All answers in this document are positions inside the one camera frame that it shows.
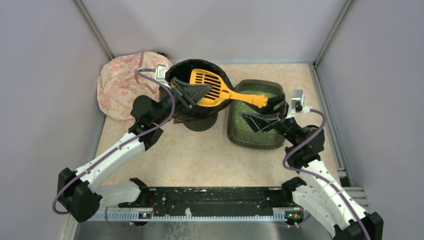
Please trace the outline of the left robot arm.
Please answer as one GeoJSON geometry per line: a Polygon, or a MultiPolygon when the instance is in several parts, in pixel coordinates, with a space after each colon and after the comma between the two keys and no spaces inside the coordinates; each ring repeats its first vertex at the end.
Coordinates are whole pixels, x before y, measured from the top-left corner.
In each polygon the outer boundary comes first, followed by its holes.
{"type": "Polygon", "coordinates": [[[78,223],[89,220],[101,208],[135,202],[143,187],[138,180],[124,184],[104,186],[103,183],[129,160],[145,153],[161,137],[161,127],[171,120],[176,110],[191,109],[212,90],[210,84],[188,84],[176,77],[168,85],[158,82],[167,95],[155,101],[147,95],[135,98],[131,115],[135,123],[107,151],[71,170],[68,167],[58,175],[57,195],[52,209],[59,213],[56,204],[64,208],[78,223]]]}

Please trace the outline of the yellow litter scoop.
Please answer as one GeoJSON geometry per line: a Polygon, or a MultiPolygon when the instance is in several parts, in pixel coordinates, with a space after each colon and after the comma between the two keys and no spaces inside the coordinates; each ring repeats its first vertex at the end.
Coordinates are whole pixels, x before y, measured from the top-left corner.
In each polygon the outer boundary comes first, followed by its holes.
{"type": "Polygon", "coordinates": [[[224,80],[217,74],[195,68],[191,71],[190,85],[211,85],[212,89],[197,103],[201,107],[217,107],[226,100],[242,101],[258,108],[263,108],[268,103],[264,94],[243,94],[231,90],[224,80]]]}

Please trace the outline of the dark grey litter box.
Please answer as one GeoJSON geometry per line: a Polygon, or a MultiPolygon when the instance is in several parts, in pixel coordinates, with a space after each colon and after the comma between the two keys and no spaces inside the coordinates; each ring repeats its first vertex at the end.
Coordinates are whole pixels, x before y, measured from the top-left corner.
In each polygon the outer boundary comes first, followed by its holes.
{"type": "MultiPolygon", "coordinates": [[[[273,98],[284,93],[283,87],[276,82],[244,79],[234,87],[234,91],[246,95],[264,95],[273,98]]],[[[285,143],[284,137],[276,130],[262,130],[263,123],[257,124],[245,119],[244,114],[259,115],[260,108],[250,107],[246,102],[233,100],[227,118],[227,138],[238,146],[257,150],[275,150],[285,143]]]]}

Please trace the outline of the black trash bin with bag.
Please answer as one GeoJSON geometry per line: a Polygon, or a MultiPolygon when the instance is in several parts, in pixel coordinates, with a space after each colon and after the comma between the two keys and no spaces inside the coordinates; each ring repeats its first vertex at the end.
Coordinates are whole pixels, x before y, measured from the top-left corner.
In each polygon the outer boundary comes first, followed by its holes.
{"type": "MultiPolygon", "coordinates": [[[[169,70],[167,70],[165,74],[165,80],[170,83],[173,78],[177,78],[182,82],[188,83],[190,81],[190,75],[193,69],[202,69],[212,72],[220,76],[230,90],[234,89],[234,86],[225,71],[218,65],[204,59],[192,58],[174,64],[169,68],[169,70]]],[[[220,105],[215,107],[202,107],[198,105],[192,108],[187,108],[184,106],[177,107],[173,114],[173,123],[185,124],[203,121],[225,110],[231,103],[231,100],[225,100],[220,105]]]]}

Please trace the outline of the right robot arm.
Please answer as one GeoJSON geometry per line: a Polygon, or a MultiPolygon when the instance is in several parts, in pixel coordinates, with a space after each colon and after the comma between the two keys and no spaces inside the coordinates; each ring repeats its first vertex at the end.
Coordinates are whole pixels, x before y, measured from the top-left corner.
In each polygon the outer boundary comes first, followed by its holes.
{"type": "Polygon", "coordinates": [[[281,186],[283,197],[315,218],[333,240],[381,240],[384,221],[368,212],[330,174],[319,153],[324,150],[327,117],[304,104],[304,94],[288,104],[284,95],[268,101],[257,114],[239,115],[252,131],[276,131],[292,144],[282,166],[298,174],[281,186]]]}

